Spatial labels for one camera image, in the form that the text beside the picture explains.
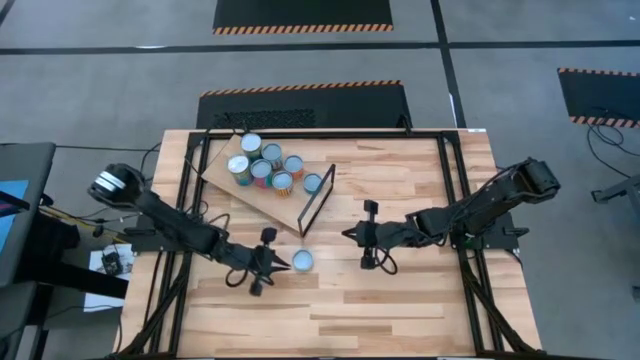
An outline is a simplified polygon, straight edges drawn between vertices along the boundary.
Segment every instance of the soup can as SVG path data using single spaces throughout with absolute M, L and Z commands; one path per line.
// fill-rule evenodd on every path
M 262 150 L 262 139 L 257 134 L 246 134 L 240 140 L 242 151 L 251 161 L 260 159 L 260 151 Z
M 318 174 L 309 174 L 304 177 L 304 191 L 307 194 L 313 194 L 316 192 L 320 183 L 322 182 L 322 178 Z
M 251 164 L 251 175 L 253 176 L 253 183 L 263 189 L 271 187 L 271 163 L 267 160 L 256 160 Z
M 233 155 L 227 161 L 227 169 L 233 175 L 238 185 L 248 186 L 253 182 L 251 170 L 249 169 L 249 158 L 244 155 Z
M 269 160 L 273 170 L 278 170 L 282 167 L 282 148 L 278 144 L 267 144 L 262 148 L 262 158 Z
M 273 188 L 278 196 L 287 197 L 293 191 L 293 176 L 286 171 L 273 174 Z
M 294 180 L 302 179 L 303 166 L 302 158 L 298 155 L 291 155 L 284 161 L 284 170 L 290 172 Z

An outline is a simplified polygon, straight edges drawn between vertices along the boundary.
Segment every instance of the orange and black striped border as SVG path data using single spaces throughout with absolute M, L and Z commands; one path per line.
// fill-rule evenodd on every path
M 558 73 L 559 74 L 582 73 L 582 74 L 594 74 L 594 75 L 634 76 L 634 77 L 638 77 L 640 75 L 635 72 L 573 69 L 573 68 L 559 68 Z M 575 124 L 603 125 L 603 126 L 623 127 L 623 128 L 640 128 L 640 124 L 638 123 L 638 120 L 632 120 L 632 119 L 602 118 L 602 117 L 594 117 L 594 116 L 570 116 L 569 120 L 571 120 L 571 122 Z
M 638 120 L 597 118 L 594 116 L 570 116 L 569 120 L 575 124 L 604 125 L 611 127 L 640 128 Z
M 596 75 L 615 75 L 615 76 L 638 76 L 638 73 L 624 72 L 624 71 L 612 71 L 612 70 L 588 70 L 588 69 L 572 69 L 572 68 L 559 68 L 558 73 L 573 72 L 582 74 L 596 74 Z
M 315 90 L 315 89 L 334 89 L 334 88 L 348 88 L 348 87 L 361 87 L 361 86 L 385 86 L 385 85 L 402 85 L 400 80 L 377 80 L 377 81 L 354 81 L 345 83 L 328 83 L 328 84 L 311 84 L 311 85 L 287 85 L 287 86 L 267 86 L 260 88 L 245 88 L 245 89 L 224 89 L 205 91 L 200 94 L 200 97 L 214 96 L 214 95 L 233 95 L 233 94 L 255 94 L 265 92 L 277 92 L 277 91 L 294 91 L 294 90 Z
M 372 32 L 393 31 L 391 24 L 341 24 L 341 25 L 274 25 L 228 26 L 213 28 L 213 35 L 257 34 L 306 34 L 322 32 Z

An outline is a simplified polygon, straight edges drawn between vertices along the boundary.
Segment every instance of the wooden board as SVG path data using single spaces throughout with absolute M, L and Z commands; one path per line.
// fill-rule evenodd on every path
M 187 137 L 187 131 L 168 131 L 160 151 L 153 189 L 170 204 L 178 192 Z M 461 131 L 460 137 L 475 190 L 496 172 L 488 137 L 467 131 Z M 474 354 L 460 270 L 451 249 L 394 250 L 400 272 L 389 276 L 360 270 L 361 249 L 339 235 L 365 218 L 362 200 L 366 198 L 380 202 L 380 221 L 402 220 L 408 212 L 446 205 L 435 141 L 304 142 L 303 157 L 336 162 L 340 169 L 334 193 L 304 240 L 316 259 L 313 271 L 278 274 L 276 286 L 254 298 L 247 292 L 248 284 L 238 289 L 224 286 L 227 268 L 194 258 L 178 356 Z M 212 145 L 210 153 L 221 148 L 216 142 Z M 460 196 L 453 156 L 449 159 Z M 289 260 L 302 245 L 294 233 L 211 184 L 203 196 L 209 204 L 206 218 L 231 213 L 232 241 L 253 246 L 263 227 L 275 225 L 280 229 L 275 248 L 284 259 Z M 527 240 L 535 241 L 535 231 Z M 525 341 L 539 347 L 520 266 L 503 251 L 485 254 L 497 306 Z M 142 326 L 155 258 L 155 254 L 144 254 L 134 264 L 122 313 L 124 344 Z M 165 324 L 172 316 L 169 312 Z M 480 318 L 485 346 L 491 348 L 483 311 Z M 168 346 L 167 328 L 161 349 Z
M 288 226 L 293 231 L 299 231 L 298 218 L 302 214 L 304 208 L 311 200 L 311 195 L 304 191 L 302 179 L 296 180 L 293 185 L 291 195 L 286 198 L 280 197 L 276 192 L 270 189 L 261 189 L 258 186 L 240 186 L 236 183 L 233 175 L 227 170 L 227 161 L 230 157 L 242 154 L 240 145 L 241 137 L 234 135 L 229 141 L 217 141 L 214 148 L 222 149 L 219 151 L 210 151 L 210 163 L 207 166 L 202 177 L 214 184 L 216 187 L 224 190 L 233 197 L 244 201 L 246 204 L 260 210 L 264 214 L 278 220 L 282 224 Z M 299 155 L 304 152 L 300 143 L 283 143 L 282 141 L 264 141 L 267 143 L 280 144 L 282 148 L 282 158 L 285 159 L 289 155 Z M 320 177 L 324 177 L 331 164 L 319 163 L 316 161 L 308 161 L 309 158 L 301 156 L 304 161 L 304 174 L 317 173 Z M 318 211 L 322 199 L 327 195 L 330 189 L 329 183 L 320 189 L 318 195 L 310 203 L 310 206 L 304 216 L 300 219 L 302 229 L 305 229 L 311 220 L 313 214 Z

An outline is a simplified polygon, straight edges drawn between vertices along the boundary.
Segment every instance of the concrete floor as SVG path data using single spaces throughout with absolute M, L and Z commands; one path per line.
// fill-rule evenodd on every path
M 0 48 L 437 39 L 429 1 L 391 3 L 392 33 L 213 38 L 214 0 L 16 0 L 0 28 Z M 640 37 L 634 0 L 441 5 L 450 41 Z M 522 258 L 544 348 L 637 359 L 640 305 L 631 285 L 640 284 L 639 227 L 626 199 L 608 205 L 590 200 L 591 190 L 621 178 L 589 153 L 587 128 L 568 121 L 556 68 L 638 72 L 640 48 L 453 50 L 452 57 L 467 125 L 488 129 L 498 164 L 543 159 L 563 185 L 554 201 L 514 211 L 516 224 L 531 228 L 521 241 Z M 371 79 L 403 81 L 416 126 L 454 126 L 438 50 L 21 55 L 0 56 L 0 142 L 149 148 L 167 128 L 195 126 L 197 96 L 205 90 Z M 640 152 L 640 133 L 624 135 L 627 147 Z M 603 158 L 635 173 L 638 158 L 595 142 Z M 95 175 L 111 162 L 138 167 L 141 157 L 60 149 L 47 193 L 61 208 L 86 214 L 99 208 L 84 190 Z M 98 245 L 87 239 L 67 256 L 82 263 Z M 73 291 L 55 295 L 54 309 L 82 299 Z M 117 316 L 75 312 L 50 321 L 45 359 L 103 356 L 113 344 Z

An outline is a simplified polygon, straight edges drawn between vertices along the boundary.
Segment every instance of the white paper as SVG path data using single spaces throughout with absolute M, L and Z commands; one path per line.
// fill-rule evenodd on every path
M 120 254 L 120 263 L 122 263 L 122 274 L 118 275 L 118 278 L 129 280 L 131 278 L 131 268 L 133 267 L 133 253 L 131 252 L 131 244 L 117 244 L 117 245 L 109 245 L 104 248 L 105 254 L 110 254 L 118 249 L 118 254 Z M 97 271 L 101 273 L 104 272 L 104 267 L 102 266 L 102 251 L 92 251 L 91 257 L 89 258 L 89 270 Z M 99 308 L 95 306 L 100 305 L 108 305 L 113 307 L 122 307 L 124 306 L 124 300 L 113 298 L 109 296 L 96 295 L 87 293 L 84 297 L 84 311 L 85 312 L 95 312 L 102 310 L 109 310 L 111 307 L 105 306 L 104 308 Z

